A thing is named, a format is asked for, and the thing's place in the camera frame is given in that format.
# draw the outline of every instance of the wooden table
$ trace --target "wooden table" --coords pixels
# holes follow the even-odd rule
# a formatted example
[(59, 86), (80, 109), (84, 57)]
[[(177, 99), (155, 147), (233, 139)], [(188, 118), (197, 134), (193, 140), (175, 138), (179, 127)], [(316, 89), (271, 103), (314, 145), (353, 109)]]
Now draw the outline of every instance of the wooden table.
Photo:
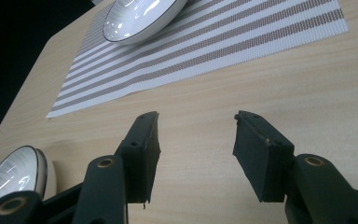
[(263, 116), (296, 145), (330, 160), (358, 189), (358, 1), (341, 0), (350, 31), (262, 59), (46, 119), (93, 16), (53, 36), (0, 125), (0, 161), (42, 149), (58, 192), (82, 182), (88, 163), (113, 154), (138, 115), (158, 111), (152, 203), (130, 205), (130, 223), (286, 223), (283, 203), (259, 203), (232, 156), (239, 110)]

